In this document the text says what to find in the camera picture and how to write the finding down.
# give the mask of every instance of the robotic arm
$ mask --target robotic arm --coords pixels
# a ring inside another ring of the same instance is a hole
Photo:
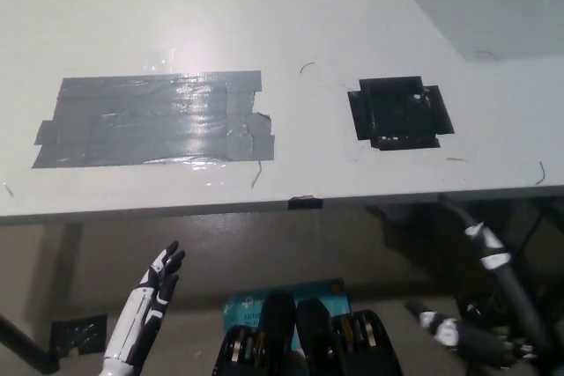
[[[160,252],[125,304],[110,338],[100,376],[133,376],[143,369],[178,282],[184,251],[178,242]]]

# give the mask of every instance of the wire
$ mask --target wire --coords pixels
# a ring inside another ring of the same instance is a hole
[[[523,241],[521,241],[521,244],[519,245],[519,247],[515,251],[515,257],[518,257],[519,255],[521,255],[523,253],[525,247],[527,247],[527,244],[531,240],[532,236],[537,232],[537,229],[540,226],[540,223],[542,222],[543,218],[545,217],[546,211],[550,208],[550,206],[552,206],[553,201],[554,201],[554,197],[551,198],[548,201],[548,203],[546,203],[543,206],[543,208],[540,210],[540,212],[538,213],[537,219],[535,220],[535,223],[532,224],[532,227],[530,228],[529,232],[527,232],[527,235],[525,235],[525,238],[523,238]]]

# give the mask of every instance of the black tape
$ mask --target black tape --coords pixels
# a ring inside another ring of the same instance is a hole
[[[106,350],[108,316],[97,316],[54,321],[51,323],[51,348],[60,358],[68,357],[72,350],[80,356]]]
[[[293,197],[288,200],[288,210],[310,210],[322,209],[323,199],[315,198],[312,195],[304,195],[302,197]]]

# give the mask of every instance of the gray duct tape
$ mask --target gray duct tape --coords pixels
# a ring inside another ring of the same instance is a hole
[[[260,71],[66,78],[33,167],[274,159]]]

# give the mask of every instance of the robot finger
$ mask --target robot finger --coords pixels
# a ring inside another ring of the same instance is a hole
[[[174,274],[182,266],[182,259],[185,255],[186,252],[182,250],[168,259],[167,265],[165,266],[165,276]]]

